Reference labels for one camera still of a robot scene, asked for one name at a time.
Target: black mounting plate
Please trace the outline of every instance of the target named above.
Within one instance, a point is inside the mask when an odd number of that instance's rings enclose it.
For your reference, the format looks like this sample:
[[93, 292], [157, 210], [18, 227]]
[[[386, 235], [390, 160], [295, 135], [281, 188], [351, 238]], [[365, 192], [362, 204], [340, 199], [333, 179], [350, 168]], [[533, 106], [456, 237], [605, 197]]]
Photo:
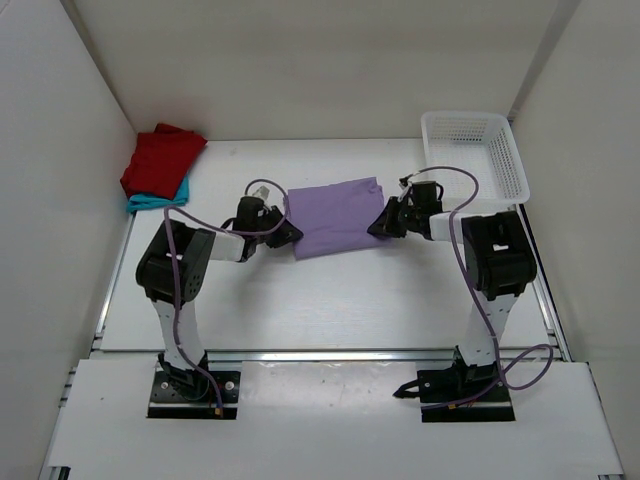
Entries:
[[[429, 385], [437, 385], [442, 378], [442, 370], [419, 370], [419, 392], [422, 404], [422, 423], [437, 422], [513, 422], [515, 413], [511, 403], [509, 390], [497, 384], [472, 404], [460, 405], [456, 408], [425, 409], [430, 404], [451, 402], [460, 398], [455, 389], [430, 390]], [[472, 396], [475, 392], [467, 391], [464, 396]]]
[[[240, 396], [240, 372], [210, 371], [216, 379], [222, 395], [222, 415], [216, 408], [215, 394], [211, 389], [201, 399], [182, 397], [169, 382], [169, 376], [156, 369], [149, 396], [147, 418], [191, 418], [203, 420], [235, 420], [238, 415], [238, 397]], [[228, 382], [233, 388], [227, 390]]]

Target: mesh basket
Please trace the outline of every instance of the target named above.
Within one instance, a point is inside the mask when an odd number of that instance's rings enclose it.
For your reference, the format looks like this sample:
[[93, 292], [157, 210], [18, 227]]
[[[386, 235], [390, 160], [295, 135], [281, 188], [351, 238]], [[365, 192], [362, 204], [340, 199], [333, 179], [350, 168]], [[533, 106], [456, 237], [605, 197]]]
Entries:
[[[471, 172], [480, 183], [466, 210], [499, 211], [529, 199], [529, 185], [507, 119], [482, 112], [427, 112], [422, 116], [427, 167], [448, 165]], [[429, 172], [444, 186], [444, 198], [458, 204], [473, 192], [456, 172]]]

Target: folded red towel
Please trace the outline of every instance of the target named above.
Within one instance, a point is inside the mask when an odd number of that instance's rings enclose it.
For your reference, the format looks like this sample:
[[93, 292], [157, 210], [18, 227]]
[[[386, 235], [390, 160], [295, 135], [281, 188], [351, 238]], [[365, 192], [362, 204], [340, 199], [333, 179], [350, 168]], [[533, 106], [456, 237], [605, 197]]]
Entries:
[[127, 198], [147, 193], [172, 199], [207, 141], [197, 133], [159, 123], [139, 133], [136, 150], [120, 183]]

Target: teal fabric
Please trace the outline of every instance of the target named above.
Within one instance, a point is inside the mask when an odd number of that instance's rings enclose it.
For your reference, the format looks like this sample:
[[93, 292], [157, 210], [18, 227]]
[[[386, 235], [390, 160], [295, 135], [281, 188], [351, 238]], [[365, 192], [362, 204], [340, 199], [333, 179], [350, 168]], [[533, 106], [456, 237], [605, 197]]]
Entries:
[[189, 179], [184, 177], [182, 183], [176, 192], [173, 200], [168, 200], [155, 195], [147, 195], [146, 193], [137, 193], [131, 195], [127, 203], [127, 212], [133, 213], [137, 210], [151, 210], [153, 208], [162, 208], [167, 205], [185, 205], [189, 201]]

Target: lavender fabric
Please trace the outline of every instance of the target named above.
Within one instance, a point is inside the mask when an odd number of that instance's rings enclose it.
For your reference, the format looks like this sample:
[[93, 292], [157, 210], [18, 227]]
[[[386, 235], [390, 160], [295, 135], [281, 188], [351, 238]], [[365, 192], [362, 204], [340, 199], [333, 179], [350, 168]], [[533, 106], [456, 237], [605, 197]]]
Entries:
[[291, 222], [304, 233], [293, 246], [298, 260], [385, 243], [367, 233], [384, 208], [375, 177], [289, 190], [289, 208]]

